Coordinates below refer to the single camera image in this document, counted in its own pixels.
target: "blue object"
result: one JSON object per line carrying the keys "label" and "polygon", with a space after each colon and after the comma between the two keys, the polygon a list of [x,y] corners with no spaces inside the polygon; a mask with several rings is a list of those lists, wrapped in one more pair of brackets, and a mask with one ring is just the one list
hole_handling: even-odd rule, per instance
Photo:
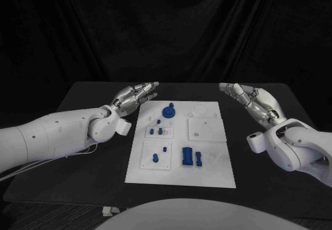
{"label": "blue object", "polygon": [[196,159],[198,159],[196,163],[198,163],[198,167],[202,167],[201,156],[202,156],[201,152],[196,152]]}
{"label": "blue object", "polygon": [[166,117],[166,118],[172,118],[173,116],[175,116],[175,105],[173,105],[173,103],[170,103],[169,104],[169,107],[166,107],[165,109],[163,109],[163,116]]}
{"label": "blue object", "polygon": [[157,161],[159,161],[157,154],[154,153],[154,155],[153,155],[153,162],[156,163]]}
{"label": "blue object", "polygon": [[185,148],[182,148],[182,151],[183,151],[182,165],[193,165],[193,162],[192,162],[192,148],[185,147]]}

